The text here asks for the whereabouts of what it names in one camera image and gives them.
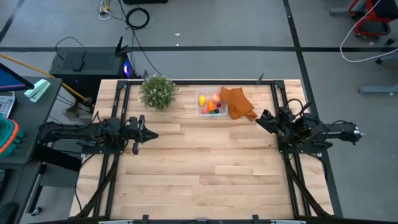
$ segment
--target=yellow fruit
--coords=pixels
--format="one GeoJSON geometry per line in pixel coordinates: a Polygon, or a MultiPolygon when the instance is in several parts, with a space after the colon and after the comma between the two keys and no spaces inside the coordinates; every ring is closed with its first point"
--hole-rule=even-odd
{"type": "Polygon", "coordinates": [[[203,95],[199,96],[199,105],[203,106],[206,103],[206,97],[203,95]]]}

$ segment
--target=black floor stripe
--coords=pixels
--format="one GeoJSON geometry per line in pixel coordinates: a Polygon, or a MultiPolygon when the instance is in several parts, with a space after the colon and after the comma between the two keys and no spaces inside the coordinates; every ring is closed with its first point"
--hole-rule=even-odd
{"type": "MultiPolygon", "coordinates": [[[[294,25],[294,20],[293,20],[292,11],[290,9],[289,0],[283,0],[283,2],[284,2],[284,6],[285,6],[287,20],[289,22],[290,32],[292,33],[292,38],[293,38],[295,51],[297,54],[298,64],[300,66],[300,71],[301,71],[302,78],[303,78],[304,89],[307,94],[308,101],[313,101],[313,103],[310,106],[310,111],[315,116],[318,116],[317,105],[315,104],[315,101],[314,101],[314,96],[313,96],[311,83],[310,83],[310,77],[308,76],[307,68],[305,66],[304,56],[303,56],[302,48],[300,46],[299,37],[297,35],[297,30],[294,25]]],[[[343,213],[341,211],[341,205],[340,205],[340,201],[338,198],[336,184],[335,184],[335,180],[333,177],[333,172],[331,169],[331,164],[330,164],[329,155],[328,155],[327,151],[323,152],[322,156],[325,161],[325,166],[326,166],[325,168],[328,170],[327,184],[328,184],[328,190],[329,190],[329,194],[330,194],[331,204],[333,206],[333,211],[337,217],[342,218],[343,213]]]]}
{"type": "MultiPolygon", "coordinates": [[[[77,47],[60,47],[62,50],[73,50],[77,47]]],[[[86,49],[113,50],[115,47],[86,47],[86,49]]],[[[143,47],[145,52],[197,52],[197,51],[248,51],[248,52],[296,52],[295,47],[267,47],[267,46],[186,46],[186,47],[143,47]]],[[[343,52],[390,52],[393,47],[345,47],[343,52]]],[[[0,52],[55,52],[55,47],[0,47],[0,52]]],[[[301,47],[301,52],[340,52],[339,47],[301,47]]]]}
{"type": "Polygon", "coordinates": [[[17,3],[17,6],[14,8],[10,18],[8,18],[6,25],[4,25],[4,28],[0,32],[0,43],[2,42],[3,38],[6,36],[8,29],[10,28],[12,22],[14,22],[15,17],[17,16],[17,13],[19,9],[22,7],[23,3],[25,0],[19,0],[17,3]]]}

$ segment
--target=desktop computer tower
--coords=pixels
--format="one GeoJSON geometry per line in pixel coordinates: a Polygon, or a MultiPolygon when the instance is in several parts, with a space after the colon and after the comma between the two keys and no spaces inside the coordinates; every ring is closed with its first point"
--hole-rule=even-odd
{"type": "Polygon", "coordinates": [[[90,97],[92,103],[96,102],[101,80],[137,78],[127,54],[115,54],[115,48],[59,49],[49,73],[84,97],[90,97]]]}

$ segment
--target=yellow cable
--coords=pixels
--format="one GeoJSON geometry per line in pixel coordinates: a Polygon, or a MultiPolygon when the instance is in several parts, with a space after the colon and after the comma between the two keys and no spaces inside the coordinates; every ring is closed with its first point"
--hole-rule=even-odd
{"type": "MultiPolygon", "coordinates": [[[[43,73],[44,75],[49,76],[49,77],[51,77],[51,78],[55,78],[53,75],[49,74],[48,72],[45,72],[45,71],[43,71],[43,70],[40,70],[40,69],[38,69],[38,68],[35,68],[35,67],[30,66],[30,65],[28,65],[28,64],[25,64],[24,62],[20,62],[20,61],[18,61],[18,60],[16,60],[16,59],[13,59],[13,58],[10,57],[10,56],[0,54],[0,57],[5,58],[5,59],[7,59],[7,60],[10,60],[10,61],[12,61],[12,62],[18,63],[19,65],[23,65],[23,66],[25,66],[25,67],[27,67],[27,68],[33,69],[33,70],[35,70],[36,72],[43,73]]],[[[66,89],[68,89],[69,91],[71,91],[73,94],[75,94],[75,95],[78,96],[79,98],[83,99],[84,101],[87,101],[87,98],[85,98],[84,96],[80,95],[78,92],[76,92],[74,89],[70,88],[70,86],[68,86],[68,85],[65,84],[64,82],[62,83],[62,86],[65,87],[66,89]]]]}

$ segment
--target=gray desk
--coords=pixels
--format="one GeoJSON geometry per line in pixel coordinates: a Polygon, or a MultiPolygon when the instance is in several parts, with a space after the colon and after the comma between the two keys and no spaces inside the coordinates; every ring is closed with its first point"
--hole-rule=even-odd
{"type": "MultiPolygon", "coordinates": [[[[35,83],[41,78],[25,77],[25,79],[35,83]]],[[[13,155],[0,158],[0,169],[12,169],[11,178],[0,198],[0,206],[8,202],[18,204],[14,223],[19,223],[24,213],[42,164],[40,161],[29,160],[37,144],[39,126],[47,122],[62,84],[62,80],[59,78],[49,78],[47,80],[51,83],[51,86],[37,103],[31,102],[25,97],[23,91],[16,92],[18,103],[14,107],[10,118],[18,122],[21,129],[25,132],[25,137],[13,155]]]]}

